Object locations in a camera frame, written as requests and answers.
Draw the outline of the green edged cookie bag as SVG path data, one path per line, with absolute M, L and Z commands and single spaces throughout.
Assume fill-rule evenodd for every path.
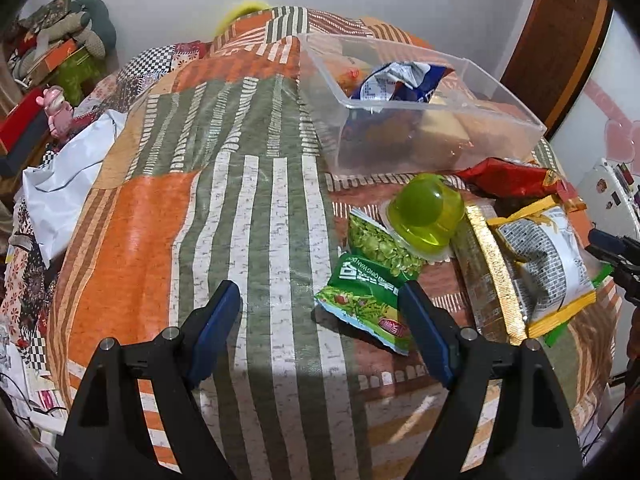
M 603 266 L 601 266 L 600 271 L 598 272 L 596 277 L 591 281 L 593 289 L 598 290 L 603 284 L 603 282 L 612 274 L 612 272 L 613 272 L 613 266 L 611 263 L 605 263 Z M 596 300 L 596 294 L 592 294 L 591 296 L 587 296 L 585 298 L 580 298 L 577 301 L 576 306 L 568 307 L 566 312 L 564 313 L 563 322 L 558 326 L 555 326 L 553 330 L 550 330 L 549 333 L 546 333 L 544 335 L 544 343 L 548 347 L 553 347 L 554 344 L 561 337 L 562 333 L 566 331 L 568 322 L 570 322 L 570 320 L 574 318 L 574 316 L 578 312 L 580 312 L 583 308 L 587 307 L 588 304 L 592 304 L 594 300 Z

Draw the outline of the green pea snack bag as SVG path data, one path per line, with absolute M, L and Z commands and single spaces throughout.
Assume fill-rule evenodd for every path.
M 359 209 L 349 211 L 347 223 L 347 250 L 314 299 L 342 322 L 406 356 L 411 335 L 398 309 L 398 294 L 420 275 L 425 261 Z

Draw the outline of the orange fried snack bag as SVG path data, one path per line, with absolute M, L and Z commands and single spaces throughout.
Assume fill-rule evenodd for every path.
M 334 79 L 345 96 L 351 98 L 371 72 L 372 66 L 369 63 L 358 58 L 341 58 L 337 63 Z

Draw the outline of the pink plush toy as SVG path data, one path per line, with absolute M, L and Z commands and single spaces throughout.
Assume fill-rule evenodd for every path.
M 60 143 L 66 143 L 72 128 L 73 107 L 66 101 L 64 90 L 59 86 L 45 88 L 42 90 L 42 95 L 36 97 L 36 103 L 46 114 L 52 138 Z

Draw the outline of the clear plastic storage bin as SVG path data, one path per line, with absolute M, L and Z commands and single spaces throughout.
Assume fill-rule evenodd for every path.
M 526 159 L 546 127 L 500 81 L 467 58 L 390 40 L 318 32 L 300 36 L 299 87 L 321 153 L 332 174 L 415 174 L 457 171 L 488 157 Z M 454 71 L 428 103 L 357 101 L 334 76 L 341 58 L 358 58 L 372 72 L 389 62 L 427 62 Z M 454 169 L 421 170 L 411 159 L 413 133 L 428 110 L 454 113 L 473 144 Z

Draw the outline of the white plastic bag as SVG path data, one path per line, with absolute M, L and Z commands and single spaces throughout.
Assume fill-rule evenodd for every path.
M 48 166 L 23 171 L 23 190 L 43 263 L 66 251 L 81 209 L 127 115 L 107 110 L 74 136 Z

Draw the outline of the red snack packet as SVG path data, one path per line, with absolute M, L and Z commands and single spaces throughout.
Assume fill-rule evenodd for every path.
M 456 176 L 499 198 L 544 198 L 557 195 L 563 202 L 578 198 L 573 185 L 557 171 L 541 166 L 489 157 Z

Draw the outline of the blue snack bag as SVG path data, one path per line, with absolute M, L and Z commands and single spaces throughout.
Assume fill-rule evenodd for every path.
M 454 70 L 427 62 L 390 62 L 363 79 L 350 98 L 357 101 L 428 103 Z

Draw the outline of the yellow white snack bag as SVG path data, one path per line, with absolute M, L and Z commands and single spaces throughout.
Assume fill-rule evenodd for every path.
M 580 298 L 597 299 L 582 246 L 556 198 L 547 196 L 487 224 L 506 259 L 527 337 L 549 333 Z

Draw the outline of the white sticker covered appliance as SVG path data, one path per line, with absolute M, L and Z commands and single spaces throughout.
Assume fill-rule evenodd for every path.
M 639 185 L 628 167 L 601 158 L 578 184 L 592 226 L 639 240 Z

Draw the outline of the red rectangular box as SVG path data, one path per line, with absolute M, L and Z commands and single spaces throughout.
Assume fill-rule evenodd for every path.
M 36 87 L 24 95 L 24 98 L 2 119 L 0 127 L 1 154 L 7 155 L 20 140 L 26 128 L 42 111 L 39 100 L 43 97 L 43 88 Z

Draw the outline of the green jelly cup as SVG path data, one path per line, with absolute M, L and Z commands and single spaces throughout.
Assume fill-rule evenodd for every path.
M 449 261 L 450 240 L 464 215 L 462 196 L 439 174 L 418 174 L 380 206 L 387 231 L 429 264 Z

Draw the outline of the patchwork striped bed quilt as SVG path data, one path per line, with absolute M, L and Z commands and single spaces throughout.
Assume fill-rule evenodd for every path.
M 70 414 L 101 340 L 147 342 L 232 281 L 238 317 L 213 373 L 192 392 L 231 479 L 410 479 L 448 391 L 428 374 L 411 332 L 401 356 L 316 303 L 347 250 L 349 211 L 384 226 L 380 206 L 418 174 L 443 176 L 486 221 L 541 198 L 487 194 L 460 170 L 332 174 L 299 87 L 299 38 L 313 32 L 424 48 L 384 23 L 276 6 L 234 21 L 202 58 L 153 84 L 130 108 L 82 207 L 48 324 L 50 369 Z M 449 261 L 424 260 L 411 281 L 478 332 L 449 249 Z M 614 289 L 605 281 L 553 347 L 535 338 L 576 434 L 610 374 Z M 500 385 L 488 386 L 465 469 L 483 461 Z M 176 469 L 152 386 L 142 379 L 139 388 L 155 455 Z

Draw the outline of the gold brown snack pack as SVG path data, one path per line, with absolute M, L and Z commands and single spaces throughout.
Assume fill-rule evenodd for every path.
M 480 206 L 464 206 L 450 245 L 460 266 L 476 329 L 489 341 L 519 346 L 527 338 L 520 300 Z

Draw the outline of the yellow curved object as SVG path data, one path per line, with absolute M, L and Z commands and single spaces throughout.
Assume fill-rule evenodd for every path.
M 255 12 L 268 10 L 270 5 L 262 0 L 244 0 L 229 10 L 218 23 L 214 35 L 219 36 L 238 18 Z

